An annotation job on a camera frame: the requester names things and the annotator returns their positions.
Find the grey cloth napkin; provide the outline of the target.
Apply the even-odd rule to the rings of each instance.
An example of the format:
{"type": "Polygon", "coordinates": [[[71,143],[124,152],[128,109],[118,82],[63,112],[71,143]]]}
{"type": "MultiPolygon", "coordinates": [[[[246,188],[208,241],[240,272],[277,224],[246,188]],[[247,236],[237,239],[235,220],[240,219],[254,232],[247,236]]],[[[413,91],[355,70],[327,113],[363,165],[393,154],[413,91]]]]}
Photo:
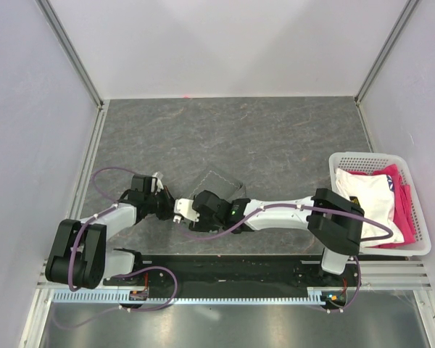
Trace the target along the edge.
{"type": "Polygon", "coordinates": [[[211,191],[228,202],[247,197],[246,186],[232,175],[209,167],[203,170],[186,189],[183,198],[193,199],[202,191],[211,191]]]}

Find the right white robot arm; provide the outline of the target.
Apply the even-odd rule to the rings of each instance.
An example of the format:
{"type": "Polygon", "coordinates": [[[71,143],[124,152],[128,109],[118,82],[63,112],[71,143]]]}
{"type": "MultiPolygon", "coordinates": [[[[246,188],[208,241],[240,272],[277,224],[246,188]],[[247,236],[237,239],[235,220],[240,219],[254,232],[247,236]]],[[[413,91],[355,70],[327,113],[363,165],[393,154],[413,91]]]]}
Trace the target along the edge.
{"type": "Polygon", "coordinates": [[[310,232],[323,245],[317,274],[325,285],[340,281],[347,260],[360,252],[364,210],[327,188],[302,199],[273,202],[250,198],[229,202],[203,191],[186,206],[191,231],[240,234],[275,228],[310,232]]]}

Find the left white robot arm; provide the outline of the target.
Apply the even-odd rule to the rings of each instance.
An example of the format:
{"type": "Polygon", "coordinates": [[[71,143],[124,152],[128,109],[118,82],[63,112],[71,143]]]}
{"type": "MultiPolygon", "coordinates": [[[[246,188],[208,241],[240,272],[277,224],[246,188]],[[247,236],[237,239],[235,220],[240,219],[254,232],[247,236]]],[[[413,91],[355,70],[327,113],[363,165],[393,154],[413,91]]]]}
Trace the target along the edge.
{"type": "Polygon", "coordinates": [[[105,278],[107,240],[144,218],[173,218],[175,199],[157,176],[134,175],[130,188],[107,209],[57,227],[45,268],[46,280],[71,291],[95,289],[105,278]]]}

